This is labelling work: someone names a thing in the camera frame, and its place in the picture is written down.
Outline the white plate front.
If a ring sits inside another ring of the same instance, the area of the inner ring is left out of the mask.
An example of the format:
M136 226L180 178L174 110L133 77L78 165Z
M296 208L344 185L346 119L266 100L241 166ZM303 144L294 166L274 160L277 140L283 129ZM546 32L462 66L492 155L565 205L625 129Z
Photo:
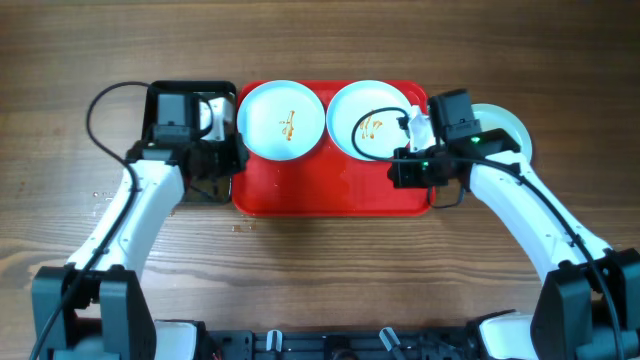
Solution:
M484 132L503 129L519 145L521 153L531 163L533 160L533 143L531 136L522 121L509 110L494 104L473 104L472 110Z

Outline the white plate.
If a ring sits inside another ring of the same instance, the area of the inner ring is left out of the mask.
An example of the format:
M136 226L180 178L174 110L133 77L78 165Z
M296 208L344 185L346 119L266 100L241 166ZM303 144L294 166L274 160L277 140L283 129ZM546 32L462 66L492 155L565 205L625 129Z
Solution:
M266 82L241 102L237 129L246 147L272 161L290 161L310 152L325 129L319 97L294 81Z
M336 93L327 110L326 126L331 139L348 156L369 161L351 141L352 131L356 128L355 143L359 149L375 157L392 157L396 148L409 143L409 137L397 121L403 112L371 114L373 110L387 107L406 112L411 109L406 96L388 83L364 80L345 86Z
M503 129L519 145L521 153L531 163L533 160L533 143L531 136L522 121L509 110L494 104L473 104L472 110L484 132Z

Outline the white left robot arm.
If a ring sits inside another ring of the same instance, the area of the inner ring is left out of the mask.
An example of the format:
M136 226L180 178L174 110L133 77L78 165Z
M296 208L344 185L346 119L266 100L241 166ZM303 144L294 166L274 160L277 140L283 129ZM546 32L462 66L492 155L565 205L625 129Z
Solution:
M96 145L123 167L116 195L96 228L61 267L41 268L32 283L37 338L33 359L192 359L197 327L152 319L140 278L165 219L193 176L243 171L249 154L239 133L211 141L204 129L159 126L121 157Z

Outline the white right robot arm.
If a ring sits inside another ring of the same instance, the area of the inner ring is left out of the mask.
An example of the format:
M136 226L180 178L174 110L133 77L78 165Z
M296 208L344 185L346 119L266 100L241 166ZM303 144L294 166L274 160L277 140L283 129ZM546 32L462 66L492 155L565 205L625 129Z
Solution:
M403 126L390 179L431 188L458 178L524 250L542 281L533 314L489 315L474 327L483 359L636 359L639 253L616 251L542 183L505 130Z

